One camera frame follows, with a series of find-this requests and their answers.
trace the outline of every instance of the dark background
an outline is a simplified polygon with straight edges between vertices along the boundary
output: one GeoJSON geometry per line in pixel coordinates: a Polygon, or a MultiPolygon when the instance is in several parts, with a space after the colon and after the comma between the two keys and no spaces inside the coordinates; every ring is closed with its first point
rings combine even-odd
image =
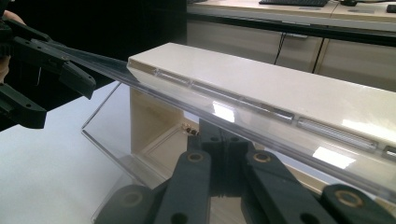
{"type": "MultiPolygon", "coordinates": [[[[136,53],[167,42],[185,43],[185,1],[180,0],[17,0],[8,10],[69,48],[127,61],[136,53]]],[[[58,82],[58,75],[11,59],[5,82],[51,110],[80,97],[58,82]]],[[[100,88],[113,80],[90,71],[100,88]]],[[[0,131],[15,123],[0,117],[0,131]]]]}

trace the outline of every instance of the black mechanical clamp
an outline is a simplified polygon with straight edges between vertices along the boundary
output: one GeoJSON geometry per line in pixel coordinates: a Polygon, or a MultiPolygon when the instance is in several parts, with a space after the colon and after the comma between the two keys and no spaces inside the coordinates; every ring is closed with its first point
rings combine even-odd
{"type": "MultiPolygon", "coordinates": [[[[1,15],[8,3],[9,0],[0,0],[1,15]]],[[[58,74],[64,85],[90,99],[96,87],[94,78],[46,43],[57,44],[48,35],[17,21],[0,20],[0,57],[11,56],[13,60],[58,74]]],[[[24,127],[40,129],[44,127],[47,111],[8,84],[0,84],[0,114],[24,127]]]]}
{"type": "Polygon", "coordinates": [[[395,218],[357,189],[305,189],[272,153],[200,120],[173,176],[156,189],[116,191],[95,224],[209,223],[210,197],[241,197],[248,224],[391,224],[395,218]]]}

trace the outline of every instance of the white table surface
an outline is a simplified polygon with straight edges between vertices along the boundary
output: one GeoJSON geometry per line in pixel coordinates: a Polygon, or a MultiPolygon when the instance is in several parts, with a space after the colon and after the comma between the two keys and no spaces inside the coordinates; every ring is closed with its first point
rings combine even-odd
{"type": "Polygon", "coordinates": [[[50,111],[42,130],[0,132],[0,223],[92,223],[121,170],[81,126],[116,84],[50,111]]]}

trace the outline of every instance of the human hand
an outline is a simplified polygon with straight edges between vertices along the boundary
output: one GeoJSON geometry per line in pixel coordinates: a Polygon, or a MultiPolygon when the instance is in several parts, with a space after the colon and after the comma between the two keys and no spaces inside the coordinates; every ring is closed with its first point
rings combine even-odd
{"type": "MultiPolygon", "coordinates": [[[[3,16],[8,19],[12,19],[14,21],[18,21],[22,24],[25,24],[23,22],[23,20],[21,19],[21,17],[19,17],[17,14],[10,12],[8,10],[4,11],[3,16]]],[[[0,57],[0,83],[4,83],[4,78],[8,74],[8,71],[9,71],[8,65],[9,65],[10,58],[11,57],[9,57],[9,56],[0,57]]]]}

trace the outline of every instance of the transparent plastic sheet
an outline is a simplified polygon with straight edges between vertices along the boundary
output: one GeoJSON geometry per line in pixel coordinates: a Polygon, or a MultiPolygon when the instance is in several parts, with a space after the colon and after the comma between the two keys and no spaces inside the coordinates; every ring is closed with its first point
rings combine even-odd
{"type": "Polygon", "coordinates": [[[191,112],[220,128],[269,147],[279,153],[280,157],[285,157],[286,161],[289,160],[288,158],[293,158],[303,167],[313,167],[329,176],[372,193],[374,196],[393,203],[396,202],[396,183],[394,183],[396,165],[394,161],[384,160],[380,155],[365,151],[355,153],[356,150],[351,146],[334,142],[331,139],[323,140],[323,137],[316,134],[290,128],[281,121],[252,112],[230,101],[226,102],[221,98],[216,98],[216,95],[219,95],[218,93],[215,95],[204,94],[164,81],[160,82],[158,86],[153,86],[142,80],[138,81],[126,68],[127,62],[80,50],[59,46],[57,48],[62,49],[76,63],[116,79],[169,105],[191,112]],[[233,115],[232,120],[219,115],[219,112],[217,112],[219,108],[228,110],[229,114],[233,115]],[[321,150],[330,151],[331,154],[350,155],[353,165],[340,168],[321,160],[318,155],[315,156],[316,152],[321,150]]]}

